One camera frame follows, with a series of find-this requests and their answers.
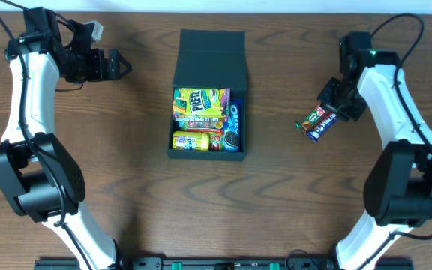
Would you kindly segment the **red green KitKat bar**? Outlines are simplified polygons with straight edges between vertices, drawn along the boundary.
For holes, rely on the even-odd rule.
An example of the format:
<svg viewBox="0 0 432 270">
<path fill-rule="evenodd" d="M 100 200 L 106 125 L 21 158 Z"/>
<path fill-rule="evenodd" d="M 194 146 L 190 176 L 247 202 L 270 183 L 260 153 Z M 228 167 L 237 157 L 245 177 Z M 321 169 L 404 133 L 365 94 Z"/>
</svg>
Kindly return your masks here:
<svg viewBox="0 0 432 270">
<path fill-rule="evenodd" d="M 295 123 L 295 127 L 306 134 L 312 131 L 327 115 L 329 111 L 324 103 L 318 103 L 301 121 Z"/>
</svg>

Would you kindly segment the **purple Dairy Milk bar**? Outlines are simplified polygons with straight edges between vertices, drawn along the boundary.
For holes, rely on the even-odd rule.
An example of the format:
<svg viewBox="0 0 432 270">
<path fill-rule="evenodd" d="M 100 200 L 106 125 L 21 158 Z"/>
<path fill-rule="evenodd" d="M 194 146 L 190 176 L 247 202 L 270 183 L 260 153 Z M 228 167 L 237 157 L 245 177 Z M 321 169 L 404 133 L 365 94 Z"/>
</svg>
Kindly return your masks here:
<svg viewBox="0 0 432 270">
<path fill-rule="evenodd" d="M 308 131 L 306 136 L 317 142 L 320 137 L 328 131 L 333 124 L 338 121 L 338 116 L 335 113 L 329 113 L 313 130 Z"/>
</svg>

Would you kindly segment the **yellow green Pretz box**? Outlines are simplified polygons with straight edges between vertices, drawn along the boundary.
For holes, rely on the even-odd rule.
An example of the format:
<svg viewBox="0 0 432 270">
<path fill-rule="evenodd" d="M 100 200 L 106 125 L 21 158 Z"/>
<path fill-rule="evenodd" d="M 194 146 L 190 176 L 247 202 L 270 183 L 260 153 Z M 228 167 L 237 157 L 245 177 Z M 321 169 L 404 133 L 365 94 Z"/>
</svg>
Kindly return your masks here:
<svg viewBox="0 0 432 270">
<path fill-rule="evenodd" d="M 226 122 L 229 88 L 175 88 L 172 116 L 177 122 Z"/>
</svg>

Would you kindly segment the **dark green gift box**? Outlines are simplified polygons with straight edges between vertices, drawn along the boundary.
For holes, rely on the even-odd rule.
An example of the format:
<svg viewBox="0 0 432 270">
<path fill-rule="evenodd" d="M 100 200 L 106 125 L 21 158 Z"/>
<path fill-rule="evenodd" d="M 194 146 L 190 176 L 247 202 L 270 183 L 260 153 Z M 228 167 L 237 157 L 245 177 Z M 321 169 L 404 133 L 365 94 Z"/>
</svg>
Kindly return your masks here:
<svg viewBox="0 0 432 270">
<path fill-rule="evenodd" d="M 167 153 L 170 159 L 243 161 L 247 153 L 248 69 L 243 31 L 182 29 L 172 81 L 177 88 L 229 88 L 230 100 L 239 102 L 239 151 L 172 149 L 176 121 L 170 122 Z"/>
</svg>

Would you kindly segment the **blue Oreo pack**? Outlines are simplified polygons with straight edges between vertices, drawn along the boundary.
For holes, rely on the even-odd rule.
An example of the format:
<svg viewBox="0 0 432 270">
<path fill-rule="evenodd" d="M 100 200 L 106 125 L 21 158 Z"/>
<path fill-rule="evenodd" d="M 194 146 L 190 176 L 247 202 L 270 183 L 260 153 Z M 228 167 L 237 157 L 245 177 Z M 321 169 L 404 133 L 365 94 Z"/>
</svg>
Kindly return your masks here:
<svg viewBox="0 0 432 270">
<path fill-rule="evenodd" d="M 233 99 L 229 103 L 229 118 L 223 124 L 223 150 L 225 152 L 240 151 L 242 104 L 243 101 L 241 99 Z"/>
</svg>

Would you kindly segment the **yellow Mentos bottle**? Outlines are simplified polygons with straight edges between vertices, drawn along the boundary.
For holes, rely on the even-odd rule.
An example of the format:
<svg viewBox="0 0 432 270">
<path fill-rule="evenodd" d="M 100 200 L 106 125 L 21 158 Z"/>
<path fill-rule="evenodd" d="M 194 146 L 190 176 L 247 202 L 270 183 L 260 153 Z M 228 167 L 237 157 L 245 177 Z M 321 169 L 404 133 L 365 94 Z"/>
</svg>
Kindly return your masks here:
<svg viewBox="0 0 432 270">
<path fill-rule="evenodd" d="M 176 131 L 172 136 L 172 149 L 207 152 L 209 135 L 206 133 Z"/>
</svg>

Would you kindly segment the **colourful gummy candy bag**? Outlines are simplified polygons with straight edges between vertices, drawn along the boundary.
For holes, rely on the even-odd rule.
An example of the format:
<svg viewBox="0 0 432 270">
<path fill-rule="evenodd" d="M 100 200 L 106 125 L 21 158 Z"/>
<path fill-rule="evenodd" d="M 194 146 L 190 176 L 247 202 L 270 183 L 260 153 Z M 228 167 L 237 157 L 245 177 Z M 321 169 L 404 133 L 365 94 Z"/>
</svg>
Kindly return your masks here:
<svg viewBox="0 0 432 270">
<path fill-rule="evenodd" d="M 222 152 L 224 150 L 224 131 L 212 128 L 189 128 L 189 132 L 206 134 L 208 142 L 202 144 L 204 151 Z"/>
</svg>

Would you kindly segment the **brown Pocky box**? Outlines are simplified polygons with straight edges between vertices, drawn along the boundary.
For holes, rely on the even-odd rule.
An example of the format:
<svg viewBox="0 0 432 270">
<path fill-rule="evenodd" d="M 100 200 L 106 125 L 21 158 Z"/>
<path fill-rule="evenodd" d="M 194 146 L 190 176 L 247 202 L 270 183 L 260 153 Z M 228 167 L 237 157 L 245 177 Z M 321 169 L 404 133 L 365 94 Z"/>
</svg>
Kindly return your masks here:
<svg viewBox="0 0 432 270">
<path fill-rule="evenodd" d="M 222 130 L 224 121 L 176 121 L 179 130 L 191 131 L 199 129 Z"/>
</svg>

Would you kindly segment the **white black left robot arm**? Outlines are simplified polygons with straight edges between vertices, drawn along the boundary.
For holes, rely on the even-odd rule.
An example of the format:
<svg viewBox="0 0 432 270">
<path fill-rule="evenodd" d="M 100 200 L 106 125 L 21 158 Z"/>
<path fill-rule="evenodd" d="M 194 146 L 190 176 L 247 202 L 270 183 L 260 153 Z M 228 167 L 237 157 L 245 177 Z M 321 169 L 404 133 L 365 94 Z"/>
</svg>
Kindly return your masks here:
<svg viewBox="0 0 432 270">
<path fill-rule="evenodd" d="M 55 96 L 64 79 L 119 80 L 131 64 L 116 49 L 95 48 L 102 25 L 66 19 L 44 7 L 24 8 L 25 32 L 5 50 L 13 79 L 10 116 L 0 142 L 0 190 L 13 211 L 52 230 L 78 269 L 131 269 L 117 242 L 86 205 L 82 170 L 56 136 Z"/>
</svg>

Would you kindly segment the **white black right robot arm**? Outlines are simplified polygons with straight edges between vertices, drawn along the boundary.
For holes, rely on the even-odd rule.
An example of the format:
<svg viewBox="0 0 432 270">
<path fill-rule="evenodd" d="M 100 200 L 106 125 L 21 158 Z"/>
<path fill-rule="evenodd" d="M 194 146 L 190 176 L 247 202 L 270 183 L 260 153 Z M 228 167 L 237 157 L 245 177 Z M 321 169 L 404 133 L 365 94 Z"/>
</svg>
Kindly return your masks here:
<svg viewBox="0 0 432 270">
<path fill-rule="evenodd" d="M 374 269 L 401 236 L 432 220 L 432 130 L 408 91 L 395 51 L 373 49 L 368 32 L 339 41 L 342 79 L 318 96 L 339 119 L 358 121 L 370 110 L 382 154 L 364 184 L 364 213 L 335 246 L 339 269 Z"/>
</svg>

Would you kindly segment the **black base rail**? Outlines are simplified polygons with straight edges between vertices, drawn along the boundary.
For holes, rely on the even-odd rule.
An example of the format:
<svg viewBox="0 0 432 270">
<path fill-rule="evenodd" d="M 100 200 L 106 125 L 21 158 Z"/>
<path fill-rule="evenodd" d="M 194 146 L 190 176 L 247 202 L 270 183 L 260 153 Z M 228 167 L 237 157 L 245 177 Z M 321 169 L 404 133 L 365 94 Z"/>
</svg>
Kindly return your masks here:
<svg viewBox="0 0 432 270">
<path fill-rule="evenodd" d="M 81 269 L 75 259 L 39 259 L 34 262 L 34 270 L 75 270 Z M 329 257 L 283 259 L 162 259 L 160 257 L 141 257 L 134 259 L 122 268 L 132 270 L 310 270 L 339 269 Z M 411 259 L 380 259 L 376 270 L 413 270 Z"/>
</svg>

